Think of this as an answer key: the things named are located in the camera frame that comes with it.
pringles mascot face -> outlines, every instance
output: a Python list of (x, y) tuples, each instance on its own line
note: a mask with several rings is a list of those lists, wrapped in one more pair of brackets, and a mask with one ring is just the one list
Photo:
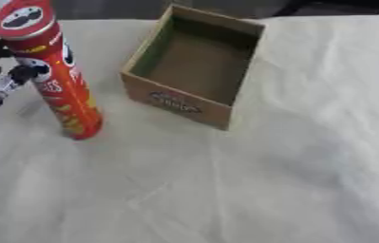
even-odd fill
[(43, 10), (36, 6), (17, 9), (1, 23), (5, 29), (23, 29), (36, 25), (43, 19)]

black object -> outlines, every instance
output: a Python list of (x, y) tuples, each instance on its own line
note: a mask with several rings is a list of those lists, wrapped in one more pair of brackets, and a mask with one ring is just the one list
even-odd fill
[(313, 3), (340, 4), (367, 9), (376, 9), (379, 11), (379, 0), (290, 0), (290, 2), (285, 5), (284, 8), (275, 13), (274, 16), (290, 16)]

can lid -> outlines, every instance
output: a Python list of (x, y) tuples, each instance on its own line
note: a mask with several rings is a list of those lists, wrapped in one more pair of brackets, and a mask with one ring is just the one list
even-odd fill
[(27, 39), (49, 29), (54, 21), (48, 0), (12, 0), (0, 9), (0, 37)]

table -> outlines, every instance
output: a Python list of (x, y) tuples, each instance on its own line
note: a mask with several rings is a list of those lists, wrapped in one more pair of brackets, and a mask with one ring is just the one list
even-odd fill
[(229, 132), (127, 99), (153, 21), (62, 22), (104, 129), (70, 140), (31, 85), (9, 98), (0, 243), (379, 242), (379, 16), (260, 22)]

open cardboard box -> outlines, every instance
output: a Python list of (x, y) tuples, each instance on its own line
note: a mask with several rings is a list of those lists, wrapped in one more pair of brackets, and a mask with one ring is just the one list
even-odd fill
[(171, 6), (128, 61), (128, 96), (226, 130), (263, 27)]

